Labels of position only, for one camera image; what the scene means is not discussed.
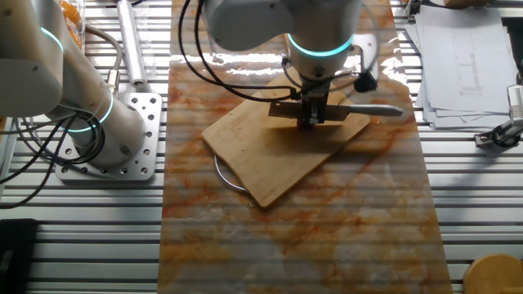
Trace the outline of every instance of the cylinder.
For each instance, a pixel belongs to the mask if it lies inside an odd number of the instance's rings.
[[[147,84],[144,59],[141,55],[140,39],[136,31],[136,21],[132,5],[128,0],[120,0],[116,3],[120,29],[122,30],[123,49],[125,50],[125,62],[129,73],[129,80],[134,87],[143,87]]]
[[[0,116],[44,114],[60,102],[62,16],[54,4],[0,1]]]
[[[321,80],[334,75],[345,64],[361,7],[361,0],[310,0],[289,4],[295,25],[288,35],[288,53],[301,76]]]
[[[53,20],[60,23],[56,26],[56,36],[64,49],[63,58],[60,59],[60,62],[63,61],[61,103],[93,114],[101,122],[105,133],[105,144],[101,153],[89,163],[97,167],[125,163],[140,150],[145,140],[145,123],[142,116],[133,107],[125,105],[113,96],[109,85],[70,37],[58,4],[53,0],[38,2],[42,7],[58,9],[58,15]],[[70,112],[66,107],[58,106],[46,115],[56,119]],[[71,127],[69,135],[77,147],[86,145],[91,139],[90,126],[77,121]]]

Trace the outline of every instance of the wooden disc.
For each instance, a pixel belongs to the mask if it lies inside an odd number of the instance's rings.
[[[463,275],[463,293],[523,293],[523,263],[506,254],[483,256]]]

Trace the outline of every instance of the orange object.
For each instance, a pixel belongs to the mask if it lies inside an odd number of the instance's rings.
[[[70,19],[76,25],[82,20],[82,16],[73,4],[65,0],[61,0],[60,5],[62,6],[64,16]]]
[[[73,38],[78,48],[82,49],[82,39],[80,38],[80,36],[78,36],[78,34],[73,32],[72,30],[69,30],[69,34],[71,35],[71,38]]]
[[[523,294],[523,262],[506,254],[475,260],[463,275],[464,294]]]
[[[76,25],[74,22],[67,17],[64,17],[65,25],[67,25],[67,29],[72,30],[73,32],[78,32]]]

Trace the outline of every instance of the knife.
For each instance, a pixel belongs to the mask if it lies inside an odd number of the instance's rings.
[[[403,114],[403,109],[393,105],[326,105],[325,120],[343,122],[349,114],[368,114],[396,116]],[[299,118],[302,105],[299,102],[271,102],[269,116],[278,118]]]

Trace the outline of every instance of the metal base plate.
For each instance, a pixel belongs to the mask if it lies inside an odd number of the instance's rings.
[[[141,150],[126,163],[117,166],[100,168],[85,163],[74,167],[57,167],[56,176],[60,180],[83,183],[90,181],[136,182],[153,178],[158,151],[162,97],[153,93],[119,93],[118,99],[127,105],[131,105],[144,118],[145,141]],[[149,119],[151,114],[154,115],[152,120]],[[73,141],[69,136],[65,138],[60,156],[63,158],[78,157]]]

